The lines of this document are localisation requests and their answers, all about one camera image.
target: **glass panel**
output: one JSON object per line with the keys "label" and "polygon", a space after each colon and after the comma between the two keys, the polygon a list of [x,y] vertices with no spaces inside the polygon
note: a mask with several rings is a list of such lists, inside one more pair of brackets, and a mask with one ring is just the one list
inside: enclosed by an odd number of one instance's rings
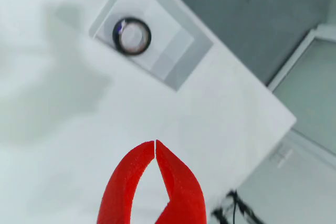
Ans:
{"label": "glass panel", "polygon": [[336,44],[315,40],[275,95],[297,117],[294,129],[336,154]]}

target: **white surface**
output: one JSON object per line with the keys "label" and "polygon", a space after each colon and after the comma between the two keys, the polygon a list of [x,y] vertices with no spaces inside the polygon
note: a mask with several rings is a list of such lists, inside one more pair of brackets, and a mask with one ring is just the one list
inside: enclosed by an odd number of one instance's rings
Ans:
{"label": "white surface", "polygon": [[[0,0],[1,223],[95,223],[118,162],[156,138],[194,172],[209,211],[294,123],[206,28],[215,46],[176,93],[58,20],[59,1]],[[104,1],[76,1],[68,8],[85,30]],[[156,178],[152,163],[133,223],[164,208]]]}

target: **black cable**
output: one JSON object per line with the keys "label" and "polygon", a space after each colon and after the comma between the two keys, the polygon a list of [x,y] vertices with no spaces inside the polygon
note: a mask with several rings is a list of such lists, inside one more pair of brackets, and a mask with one ring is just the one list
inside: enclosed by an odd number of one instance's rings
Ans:
{"label": "black cable", "polygon": [[223,215],[223,209],[221,207],[213,210],[211,215],[214,216],[219,221],[219,224],[229,224],[229,222]]}
{"label": "black cable", "polygon": [[236,207],[237,207],[237,202],[234,202],[234,206],[233,206],[233,217],[232,217],[232,222],[233,224],[236,223]]}

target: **black ring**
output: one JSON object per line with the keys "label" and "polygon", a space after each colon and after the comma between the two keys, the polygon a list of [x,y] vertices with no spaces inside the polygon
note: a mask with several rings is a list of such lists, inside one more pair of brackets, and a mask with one ring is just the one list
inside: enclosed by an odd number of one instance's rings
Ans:
{"label": "black ring", "polygon": [[[148,34],[148,39],[147,39],[147,42],[146,42],[144,48],[142,48],[140,51],[136,51],[136,52],[127,51],[121,45],[121,43],[120,43],[121,34],[119,34],[119,31],[120,31],[121,23],[123,21],[127,22],[128,24],[129,23],[140,24],[146,30],[146,32]],[[116,45],[116,49],[119,52],[121,52],[124,55],[133,55],[134,56],[134,55],[140,55],[140,54],[142,54],[143,52],[145,52],[148,49],[148,47],[149,47],[149,45],[151,43],[151,40],[152,40],[152,34],[151,34],[151,31],[150,31],[148,25],[144,21],[142,21],[142,20],[140,20],[138,18],[134,18],[134,17],[125,17],[125,18],[122,18],[121,20],[119,20],[116,23],[116,25],[114,26],[113,32],[112,32],[112,39],[113,39],[113,41],[114,41],[114,43]]]}

